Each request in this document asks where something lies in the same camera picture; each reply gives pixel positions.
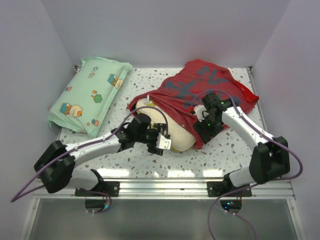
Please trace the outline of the cream quilted pillow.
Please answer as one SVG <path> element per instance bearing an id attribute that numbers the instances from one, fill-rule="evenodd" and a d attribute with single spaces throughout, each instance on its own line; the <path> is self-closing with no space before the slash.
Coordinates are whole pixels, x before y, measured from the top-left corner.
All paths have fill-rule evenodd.
<path id="1" fill-rule="evenodd" d="M 185 129 L 184 125 L 181 126 L 178 123 L 176 123 L 167 113 L 165 113 L 163 109 L 157 106 L 150 98 L 141 98 L 135 104 L 136 108 L 145 106 L 157 108 L 165 115 L 168 123 L 168 133 L 170 134 L 170 139 L 172 140 L 171 150 L 173 152 L 185 152 L 195 145 L 195 137 Z M 138 110 L 137 112 L 148 115 L 151 119 L 152 125 L 157 123 L 165 123 L 164 117 L 153 108 L 143 108 Z"/>

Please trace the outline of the red pillowcase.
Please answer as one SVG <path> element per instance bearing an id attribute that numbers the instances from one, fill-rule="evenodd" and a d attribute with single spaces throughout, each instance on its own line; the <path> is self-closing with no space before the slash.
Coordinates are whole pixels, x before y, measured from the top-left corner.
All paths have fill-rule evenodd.
<path id="1" fill-rule="evenodd" d="M 158 107 L 164 110 L 177 124 L 184 125 L 185 129 L 195 137 L 192 148 L 201 149 L 204 142 L 193 125 L 197 117 L 191 114 L 192 105 L 202 104 L 204 91 L 216 89 L 221 100 L 231 95 L 234 101 L 247 114 L 257 104 L 259 97 L 241 82 L 234 79 L 229 69 L 200 59 L 189 61 L 176 75 L 166 78 L 159 88 L 135 96 L 128 104 L 127 109 L 133 111 L 135 104 L 142 98 L 151 99 Z M 143 108 L 155 109 L 163 117 L 163 112 L 152 106 Z"/>

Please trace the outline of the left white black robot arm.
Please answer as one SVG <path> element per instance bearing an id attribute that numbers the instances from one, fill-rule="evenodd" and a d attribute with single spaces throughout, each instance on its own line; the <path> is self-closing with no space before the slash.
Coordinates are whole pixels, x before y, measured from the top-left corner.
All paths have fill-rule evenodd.
<path id="1" fill-rule="evenodd" d="M 161 156 L 172 145 L 166 123 L 151 123 L 146 114 L 138 114 L 130 122 L 122 123 L 105 135 L 80 143 L 52 142 L 34 165 L 48 193 L 64 188 L 85 189 L 92 196 L 106 190 L 103 178 L 97 170 L 83 171 L 78 167 L 103 155 L 120 153 L 133 148 L 136 143 L 145 144 L 151 154 Z"/>

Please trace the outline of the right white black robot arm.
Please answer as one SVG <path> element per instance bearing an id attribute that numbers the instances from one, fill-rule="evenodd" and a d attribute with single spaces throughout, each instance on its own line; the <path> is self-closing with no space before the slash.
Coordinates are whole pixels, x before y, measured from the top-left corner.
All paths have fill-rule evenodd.
<path id="1" fill-rule="evenodd" d="M 192 105 L 191 114 L 197 117 L 193 128 L 204 144 L 228 126 L 252 151 L 247 167 L 226 174 L 221 183 L 212 187 L 218 196 L 235 196 L 243 187 L 265 184 L 290 171 L 288 142 L 284 137 L 274 137 L 255 124 L 233 97 L 222 100 L 215 92 L 205 91 L 201 101 Z"/>

